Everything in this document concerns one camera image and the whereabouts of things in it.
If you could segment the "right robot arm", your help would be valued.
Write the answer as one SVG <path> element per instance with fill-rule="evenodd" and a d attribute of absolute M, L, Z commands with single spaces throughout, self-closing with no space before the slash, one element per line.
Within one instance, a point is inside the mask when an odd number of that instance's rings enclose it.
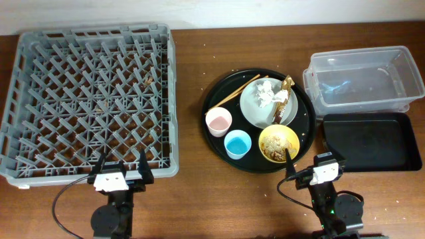
<path fill-rule="evenodd" d="M 352 191 L 336 191 L 334 182 L 343 174 L 346 160 L 340 154 L 322 153 L 313 158 L 313 165 L 296 171 L 288 150 L 286 156 L 286 177 L 277 185 L 277 191 L 285 199 L 312 210 L 321 223 L 321 230 L 312 233 L 312 238 L 384 238 L 382 234 L 362 235 L 364 198 Z M 295 181 L 296 189 L 307 189 L 311 196 L 308 206 L 284 194 L 283 183 Z"/>

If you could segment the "white tissue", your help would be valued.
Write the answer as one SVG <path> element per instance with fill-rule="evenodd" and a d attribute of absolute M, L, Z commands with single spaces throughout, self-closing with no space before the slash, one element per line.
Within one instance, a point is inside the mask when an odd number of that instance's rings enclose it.
<path fill-rule="evenodd" d="M 273 84 L 271 81 L 266 80 L 262 84 L 257 85 L 257 93 L 256 93 L 260 107 L 264 108 L 265 106 L 275 103 L 281 102 L 284 103 L 290 97 L 290 92 L 288 90 L 280 90 L 277 93 L 273 91 Z"/>

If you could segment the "food scraps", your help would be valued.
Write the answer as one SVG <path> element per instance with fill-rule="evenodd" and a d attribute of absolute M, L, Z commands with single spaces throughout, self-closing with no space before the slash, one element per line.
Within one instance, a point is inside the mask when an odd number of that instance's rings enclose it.
<path fill-rule="evenodd" d="M 284 137 L 268 135 L 260 142 L 260 149 L 267 159 L 283 163 L 286 162 L 285 149 L 289 149 L 290 155 L 297 152 L 296 148 Z"/>

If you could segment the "blue cup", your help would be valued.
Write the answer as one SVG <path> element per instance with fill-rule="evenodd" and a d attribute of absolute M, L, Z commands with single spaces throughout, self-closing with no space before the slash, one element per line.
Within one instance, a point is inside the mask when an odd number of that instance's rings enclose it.
<path fill-rule="evenodd" d="M 251 149 L 251 137 L 242 130 L 232 130 L 224 138 L 224 148 L 227 155 L 234 160 L 243 158 Z"/>

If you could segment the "clear plastic bin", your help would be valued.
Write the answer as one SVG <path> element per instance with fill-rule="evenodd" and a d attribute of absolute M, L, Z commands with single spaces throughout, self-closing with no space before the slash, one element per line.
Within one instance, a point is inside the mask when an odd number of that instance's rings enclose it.
<path fill-rule="evenodd" d="M 356 112 L 407 112 L 424 97 L 419 69 L 405 46 L 315 53 L 303 85 L 319 117 Z"/>

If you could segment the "pink cup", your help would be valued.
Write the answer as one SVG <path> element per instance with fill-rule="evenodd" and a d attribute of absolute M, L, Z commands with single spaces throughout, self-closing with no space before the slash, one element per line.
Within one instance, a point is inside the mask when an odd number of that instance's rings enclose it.
<path fill-rule="evenodd" d="M 222 137 L 232 124 L 232 115 L 227 109 L 216 107 L 207 112 L 205 121 L 212 136 Z"/>

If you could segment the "grey round plate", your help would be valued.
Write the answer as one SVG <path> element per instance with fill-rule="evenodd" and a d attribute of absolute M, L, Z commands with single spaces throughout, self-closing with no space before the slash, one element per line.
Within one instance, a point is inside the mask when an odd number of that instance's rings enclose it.
<path fill-rule="evenodd" d="M 257 85 L 262 84 L 264 81 L 269 80 L 273 84 L 273 91 L 277 93 L 282 84 L 281 80 L 275 78 L 260 78 L 249 83 L 247 87 L 242 91 L 240 96 L 240 109 L 242 115 L 246 120 L 251 123 L 253 126 L 264 129 L 272 124 L 273 115 L 276 109 L 276 103 L 271 103 L 264 108 L 261 108 L 259 105 L 259 100 L 256 95 Z M 294 92 L 294 89 L 291 89 L 291 96 L 286 110 L 283 114 L 283 118 L 280 122 L 282 125 L 289 125 L 295 118 L 298 111 L 298 99 Z"/>

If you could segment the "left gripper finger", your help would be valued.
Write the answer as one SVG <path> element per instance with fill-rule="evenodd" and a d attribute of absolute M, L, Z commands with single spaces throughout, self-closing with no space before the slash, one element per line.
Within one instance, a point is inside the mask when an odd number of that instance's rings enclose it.
<path fill-rule="evenodd" d="M 101 173 L 102 167 L 104 166 L 106 160 L 106 154 L 101 154 L 99 160 L 91 170 L 91 172 L 88 174 L 88 181 L 95 181 L 96 175 Z"/>
<path fill-rule="evenodd" d="M 140 151 L 138 172 L 141 175 L 143 184 L 149 185 L 154 183 L 154 176 L 151 172 L 145 151 L 143 149 Z"/>

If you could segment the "yellow bowl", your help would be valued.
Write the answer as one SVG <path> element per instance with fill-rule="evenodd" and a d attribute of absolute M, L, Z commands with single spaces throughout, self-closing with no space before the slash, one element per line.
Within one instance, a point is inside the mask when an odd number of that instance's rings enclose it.
<path fill-rule="evenodd" d="M 286 150 L 291 159 L 295 159 L 300 151 L 298 136 L 284 125 L 270 125 L 263 129 L 258 138 L 258 146 L 265 159 L 273 163 L 285 163 Z"/>

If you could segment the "brown snack wrapper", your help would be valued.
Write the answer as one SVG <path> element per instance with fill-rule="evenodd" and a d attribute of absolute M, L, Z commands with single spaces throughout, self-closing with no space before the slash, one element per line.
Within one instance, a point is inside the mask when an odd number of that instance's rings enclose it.
<path fill-rule="evenodd" d="M 276 94 L 279 97 L 279 101 L 276 104 L 276 109 L 273 115 L 273 124 L 280 124 L 283 114 L 286 110 L 286 106 L 289 103 L 291 96 L 291 88 L 294 85 L 294 81 L 290 75 L 287 75 L 282 81 L 281 90 Z"/>

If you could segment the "black rectangular bin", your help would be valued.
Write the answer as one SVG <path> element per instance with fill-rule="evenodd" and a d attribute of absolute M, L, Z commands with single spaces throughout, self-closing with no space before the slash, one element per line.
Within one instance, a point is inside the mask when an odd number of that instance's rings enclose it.
<path fill-rule="evenodd" d="M 328 114 L 324 146 L 346 172 L 419 171 L 422 159 L 404 113 Z"/>

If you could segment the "grey dishwasher rack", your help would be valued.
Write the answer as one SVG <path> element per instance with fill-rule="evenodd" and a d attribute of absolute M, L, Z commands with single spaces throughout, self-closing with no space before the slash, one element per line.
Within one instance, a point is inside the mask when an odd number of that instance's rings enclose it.
<path fill-rule="evenodd" d="M 179 170 L 175 43 L 165 24 L 20 35 L 1 121 L 1 176 L 20 189 L 65 185 L 99 158 L 139 177 Z"/>

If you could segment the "round black tray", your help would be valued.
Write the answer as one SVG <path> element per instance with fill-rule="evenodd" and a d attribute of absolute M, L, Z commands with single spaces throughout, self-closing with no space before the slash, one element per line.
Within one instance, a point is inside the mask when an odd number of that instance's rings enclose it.
<path fill-rule="evenodd" d="M 225 76 L 215 83 L 207 94 L 202 113 L 205 114 L 209 108 L 257 74 L 278 80 L 285 77 L 279 72 L 266 69 L 248 69 Z M 298 83 L 292 89 L 299 103 L 295 119 L 289 123 L 289 128 L 296 133 L 299 139 L 299 151 L 296 156 L 292 157 L 292 161 L 296 163 L 308 152 L 313 143 L 316 121 L 313 106 L 304 89 Z M 210 147 L 221 159 L 243 171 L 273 173 L 285 169 L 284 163 L 273 163 L 263 156 L 258 146 L 262 130 L 248 123 L 242 115 L 238 102 L 239 99 L 237 98 L 224 104 L 224 108 L 232 116 L 232 124 L 228 130 L 230 136 L 213 136 L 207 127 L 205 116 L 202 117 L 203 131 Z"/>

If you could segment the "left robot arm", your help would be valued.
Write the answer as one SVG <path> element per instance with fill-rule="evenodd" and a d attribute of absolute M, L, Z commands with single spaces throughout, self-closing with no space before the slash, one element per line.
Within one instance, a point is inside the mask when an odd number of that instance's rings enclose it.
<path fill-rule="evenodd" d="M 146 185 L 154 183 L 144 151 L 139 154 L 139 177 L 127 180 L 126 173 L 123 162 L 107 162 L 103 154 L 88 175 L 87 183 L 108 197 L 108 203 L 97 208 L 91 217 L 94 238 L 130 238 L 132 235 L 133 195 L 144 192 Z"/>

